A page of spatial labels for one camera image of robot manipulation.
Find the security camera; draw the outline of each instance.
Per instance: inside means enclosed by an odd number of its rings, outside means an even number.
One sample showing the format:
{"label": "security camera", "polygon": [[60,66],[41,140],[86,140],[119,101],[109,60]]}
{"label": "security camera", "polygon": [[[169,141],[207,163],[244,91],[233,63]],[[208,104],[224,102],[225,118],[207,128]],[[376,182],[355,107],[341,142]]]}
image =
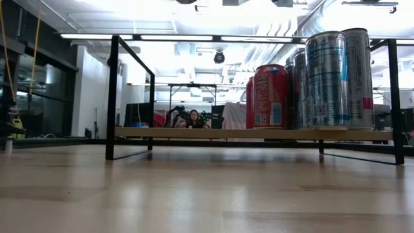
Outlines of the security camera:
{"label": "security camera", "polygon": [[215,56],[214,56],[214,62],[215,62],[216,64],[222,64],[222,63],[224,62],[224,59],[225,59],[225,57],[224,57],[224,54],[223,54],[223,52],[222,52],[222,51],[217,51],[217,52],[215,53]]}

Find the silver energy drink can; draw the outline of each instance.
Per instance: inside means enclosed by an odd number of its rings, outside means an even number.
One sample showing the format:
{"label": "silver energy drink can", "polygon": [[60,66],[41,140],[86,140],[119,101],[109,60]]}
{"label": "silver energy drink can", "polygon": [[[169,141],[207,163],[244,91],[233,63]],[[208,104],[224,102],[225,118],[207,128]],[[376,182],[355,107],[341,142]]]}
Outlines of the silver energy drink can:
{"label": "silver energy drink can", "polygon": [[299,51],[294,55],[294,105],[296,129],[307,128],[307,72],[305,51]]}
{"label": "silver energy drink can", "polygon": [[348,82],[345,34],[323,32],[306,41],[311,122],[319,130],[347,130]]}
{"label": "silver energy drink can", "polygon": [[375,115],[368,31],[352,28],[343,33],[347,42],[349,127],[372,131]]}
{"label": "silver energy drink can", "polygon": [[287,104],[288,104],[288,127],[289,129],[295,128],[295,107],[294,107],[294,84],[293,84],[293,60],[288,59],[291,63],[285,65],[285,71],[289,78],[289,89],[287,91]]}

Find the wooden shelf board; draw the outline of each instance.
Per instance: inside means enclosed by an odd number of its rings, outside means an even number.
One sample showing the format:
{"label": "wooden shelf board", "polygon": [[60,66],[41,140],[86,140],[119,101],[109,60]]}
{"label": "wooden shelf board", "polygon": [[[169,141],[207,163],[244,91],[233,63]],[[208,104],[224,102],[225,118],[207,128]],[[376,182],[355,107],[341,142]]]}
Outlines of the wooden shelf board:
{"label": "wooden shelf board", "polygon": [[115,128],[116,136],[193,139],[393,140],[392,132],[277,129]]}

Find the yellow cable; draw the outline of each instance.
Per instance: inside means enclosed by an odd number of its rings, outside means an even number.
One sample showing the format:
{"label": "yellow cable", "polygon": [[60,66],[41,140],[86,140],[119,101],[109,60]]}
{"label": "yellow cable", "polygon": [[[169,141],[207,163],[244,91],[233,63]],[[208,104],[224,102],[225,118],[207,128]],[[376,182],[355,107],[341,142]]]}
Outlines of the yellow cable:
{"label": "yellow cable", "polygon": [[10,66],[8,64],[8,56],[7,56],[7,44],[6,44],[6,32],[5,32],[5,23],[3,21],[3,2],[0,2],[0,21],[1,21],[1,32],[3,34],[3,44],[5,48],[5,56],[6,56],[6,67],[7,67],[7,74],[8,74],[8,82],[10,83],[10,90],[12,91],[12,98],[13,102],[16,102],[16,96],[14,94],[14,87],[12,81],[12,75],[10,73]]}
{"label": "yellow cable", "polygon": [[33,59],[33,68],[32,68],[32,79],[30,80],[29,95],[32,95],[34,71],[36,69],[36,55],[38,53],[40,17],[41,17],[41,0],[39,0],[38,28],[36,29],[36,42],[34,43],[34,59]]}

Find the ceiling duct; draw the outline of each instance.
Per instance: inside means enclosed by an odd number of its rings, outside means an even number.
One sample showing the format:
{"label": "ceiling duct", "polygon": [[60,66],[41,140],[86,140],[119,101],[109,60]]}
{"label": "ceiling duct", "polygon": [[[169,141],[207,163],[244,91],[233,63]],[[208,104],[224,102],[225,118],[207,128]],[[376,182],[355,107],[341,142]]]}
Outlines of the ceiling duct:
{"label": "ceiling duct", "polygon": [[186,73],[189,81],[194,81],[195,68],[193,59],[191,57],[195,54],[195,45],[188,42],[180,42],[175,45],[175,54],[180,55],[180,59],[182,59],[182,64],[184,67],[184,72]]}

